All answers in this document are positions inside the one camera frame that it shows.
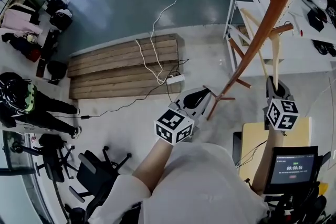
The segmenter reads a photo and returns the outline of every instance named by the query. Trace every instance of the black pants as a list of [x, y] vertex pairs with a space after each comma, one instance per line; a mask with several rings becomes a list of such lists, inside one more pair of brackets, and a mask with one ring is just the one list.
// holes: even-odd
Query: black pants
[[61, 112], [66, 114], [76, 114], [77, 109], [71, 104], [47, 97], [41, 92], [37, 92], [35, 109], [29, 114], [14, 117], [16, 120], [26, 122], [40, 128], [47, 128], [70, 135], [75, 134], [75, 128], [51, 115], [49, 112]]

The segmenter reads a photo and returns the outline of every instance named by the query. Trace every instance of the timer display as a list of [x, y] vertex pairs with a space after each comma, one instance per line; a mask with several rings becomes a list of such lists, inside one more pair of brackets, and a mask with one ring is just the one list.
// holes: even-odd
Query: timer display
[[271, 184], [291, 184], [310, 180], [314, 155], [277, 156]]
[[303, 166], [299, 165], [299, 166], [287, 166], [287, 171], [291, 171], [291, 170], [302, 170]]

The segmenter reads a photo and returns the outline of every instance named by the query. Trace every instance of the wooden desk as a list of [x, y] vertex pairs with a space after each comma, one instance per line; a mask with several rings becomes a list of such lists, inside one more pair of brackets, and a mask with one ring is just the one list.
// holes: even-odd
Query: wooden desk
[[[309, 146], [311, 136], [311, 118], [300, 118], [294, 130], [286, 132], [287, 136], [284, 138], [284, 146]], [[268, 131], [264, 130], [264, 123], [246, 123], [243, 126], [243, 133], [241, 134], [242, 149], [241, 157], [244, 157], [254, 147], [267, 139]], [[242, 180], [249, 178], [253, 182], [254, 174], [259, 166], [265, 145], [261, 145], [255, 152], [253, 160], [246, 163], [239, 169], [239, 175]]]

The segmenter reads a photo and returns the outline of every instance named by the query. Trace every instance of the wooden coat rack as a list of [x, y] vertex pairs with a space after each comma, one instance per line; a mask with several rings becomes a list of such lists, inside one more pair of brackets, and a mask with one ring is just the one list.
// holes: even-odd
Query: wooden coat rack
[[229, 82], [227, 85], [224, 87], [224, 89], [221, 91], [221, 93], [216, 96], [213, 94], [215, 97], [215, 103], [207, 117], [207, 120], [209, 120], [214, 113], [214, 110], [216, 106], [218, 105], [219, 101], [221, 100], [235, 100], [235, 98], [228, 98], [225, 97], [225, 94], [230, 90], [232, 85], [237, 82], [247, 88], [251, 88], [251, 85], [248, 84], [247, 82], [240, 80], [239, 77], [242, 75], [244, 70], [247, 68], [247, 66], [251, 63], [253, 60], [254, 56], [257, 54], [259, 49], [262, 47], [263, 43], [265, 42], [266, 38], [273, 38], [275, 35], [279, 35], [280, 33], [284, 31], [288, 31], [293, 29], [292, 24], [285, 24], [283, 26], [275, 27], [274, 25], [276, 24], [278, 18], [280, 17], [283, 9], [286, 6], [288, 0], [270, 0], [269, 6], [267, 8], [267, 11], [265, 13], [265, 16], [263, 17], [263, 20], [261, 21], [261, 24], [251, 41], [249, 48], [247, 49], [246, 53], [244, 54], [241, 49], [238, 47], [238, 45], [235, 43], [235, 41], [230, 38], [229, 43], [233, 47], [233, 49], [241, 56], [241, 62], [234, 72], [233, 76], [230, 78]]

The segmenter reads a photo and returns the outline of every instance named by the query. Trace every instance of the monitor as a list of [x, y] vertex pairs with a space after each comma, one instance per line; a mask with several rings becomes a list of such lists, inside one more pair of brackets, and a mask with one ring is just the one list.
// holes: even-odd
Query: monitor
[[308, 187], [317, 157], [317, 147], [275, 147], [264, 193], [293, 194]]

